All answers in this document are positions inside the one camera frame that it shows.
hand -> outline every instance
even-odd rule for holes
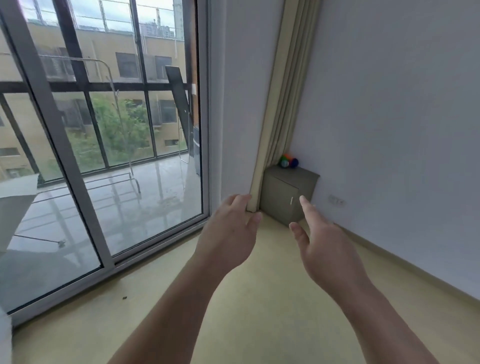
[[[255,246],[262,214],[253,214],[245,224],[249,194],[235,194],[222,202],[205,225],[193,259],[221,276],[242,264]]]
[[[292,222],[289,227],[300,248],[303,265],[310,278],[341,306],[372,283],[347,235],[329,223],[304,196],[300,196],[300,203],[310,238],[298,223]]]

gray cabinet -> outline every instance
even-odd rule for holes
[[[285,225],[301,220],[304,215],[299,197],[304,195],[311,200],[318,177],[318,174],[300,167],[267,168],[262,183],[260,209]]]

toy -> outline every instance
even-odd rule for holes
[[[299,160],[285,153],[280,157],[278,165],[282,168],[296,168],[299,165]]]

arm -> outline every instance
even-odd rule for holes
[[[255,245],[260,213],[245,224],[250,195],[227,198],[210,218],[195,253],[109,364],[187,364],[208,303],[222,279]]]
[[[438,364],[388,300],[373,285],[355,247],[336,225],[303,196],[300,203],[310,238],[290,224],[310,278],[340,306],[352,325],[369,364]]]

electrical outlet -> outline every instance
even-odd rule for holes
[[[333,196],[332,194],[328,196],[328,202],[330,202],[332,205],[340,206],[340,207],[345,205],[345,200],[342,200],[341,198]]]

